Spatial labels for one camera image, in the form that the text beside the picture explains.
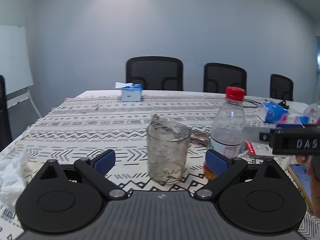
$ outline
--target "glass rim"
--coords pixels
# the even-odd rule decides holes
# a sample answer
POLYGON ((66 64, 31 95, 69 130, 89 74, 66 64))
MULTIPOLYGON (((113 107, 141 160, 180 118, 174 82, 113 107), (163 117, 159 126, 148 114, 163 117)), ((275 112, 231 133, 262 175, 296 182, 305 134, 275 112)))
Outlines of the glass rim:
POLYGON ((182 142, 182 141, 185 141, 185 140, 187 140, 187 139, 190 138, 190 136, 191 136, 191 130, 190 130, 190 128, 189 128, 188 126, 184 125, 183 123, 179 123, 179 122, 175 122, 175 121, 159 121, 159 122, 152 123, 152 124, 150 124, 150 125, 148 126, 148 128, 147 128, 147 136, 150 136, 151 138, 153 138, 153 139, 155 139, 155 140, 158 140, 158 141, 162 141, 162 142, 182 142), (161 139, 159 139, 159 138, 156 138, 156 137, 152 136, 152 135, 149 133, 149 128, 150 128, 152 125, 157 124, 157 123, 160 123, 160 122, 178 123, 178 124, 180 124, 181 126, 184 126, 184 127, 186 127, 186 128, 188 129, 188 134, 189 134, 189 135, 188 135, 186 138, 183 138, 183 139, 181 139, 181 140, 176 140, 176 141, 161 140, 161 139))

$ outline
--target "bottle label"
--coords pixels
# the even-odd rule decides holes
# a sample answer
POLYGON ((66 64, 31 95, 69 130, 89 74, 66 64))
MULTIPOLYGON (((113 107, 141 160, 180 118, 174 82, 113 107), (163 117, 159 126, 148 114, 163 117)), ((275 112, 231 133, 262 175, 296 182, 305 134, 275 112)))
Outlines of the bottle label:
POLYGON ((222 143, 219 143, 212 139, 211 137, 209 138, 209 148, 216 150, 218 153, 224 155, 225 157, 228 158, 235 158, 238 156, 241 144, 238 145, 225 145, 222 143))

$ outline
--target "glass cup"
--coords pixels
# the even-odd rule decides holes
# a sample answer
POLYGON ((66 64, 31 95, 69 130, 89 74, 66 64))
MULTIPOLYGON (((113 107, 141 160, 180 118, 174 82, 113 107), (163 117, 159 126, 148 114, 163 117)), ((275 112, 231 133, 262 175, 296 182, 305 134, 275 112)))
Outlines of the glass cup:
POLYGON ((148 173, 160 184, 181 179, 187 160, 190 129, 177 122, 160 121, 148 126, 148 173))

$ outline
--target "whiteboard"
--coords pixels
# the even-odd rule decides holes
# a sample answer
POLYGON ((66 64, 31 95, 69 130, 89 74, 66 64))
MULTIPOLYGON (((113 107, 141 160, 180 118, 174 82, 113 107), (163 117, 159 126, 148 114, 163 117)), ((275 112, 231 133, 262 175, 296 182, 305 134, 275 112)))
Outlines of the whiteboard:
POLYGON ((0 25, 0 75, 6 94, 33 85, 25 27, 0 25))

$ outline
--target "blue gripper pad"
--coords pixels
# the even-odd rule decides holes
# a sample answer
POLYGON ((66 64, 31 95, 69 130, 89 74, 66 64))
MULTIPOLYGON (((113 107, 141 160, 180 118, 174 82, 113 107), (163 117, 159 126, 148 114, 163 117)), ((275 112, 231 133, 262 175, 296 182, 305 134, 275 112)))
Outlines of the blue gripper pad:
POLYGON ((93 169, 105 176, 116 164, 116 153, 114 150, 106 150, 91 160, 93 169))
POLYGON ((215 175, 220 176, 232 165, 232 160, 213 149, 209 149, 205 153, 205 163, 215 175))

